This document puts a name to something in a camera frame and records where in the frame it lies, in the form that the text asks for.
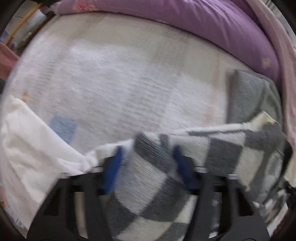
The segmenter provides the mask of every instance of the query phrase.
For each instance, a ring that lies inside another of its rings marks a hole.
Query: gray and white checkered blanket
[[[277,122],[265,122],[257,129],[250,126],[244,123],[173,134],[140,133],[134,141],[100,147],[98,156],[112,153],[118,145],[126,150],[115,191],[106,204],[115,240],[182,240],[196,197],[186,192],[176,172],[171,155],[175,145],[193,158],[195,166],[222,176],[237,173],[253,201],[262,202],[280,175],[284,136]],[[217,194],[213,202],[216,208],[219,197]],[[216,215],[213,219],[213,231],[218,218]]]

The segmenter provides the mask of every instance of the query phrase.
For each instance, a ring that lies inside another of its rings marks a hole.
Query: purple bedding
[[[52,8],[59,14],[106,11],[165,22],[208,39],[280,85],[277,54],[244,0],[62,0]]]

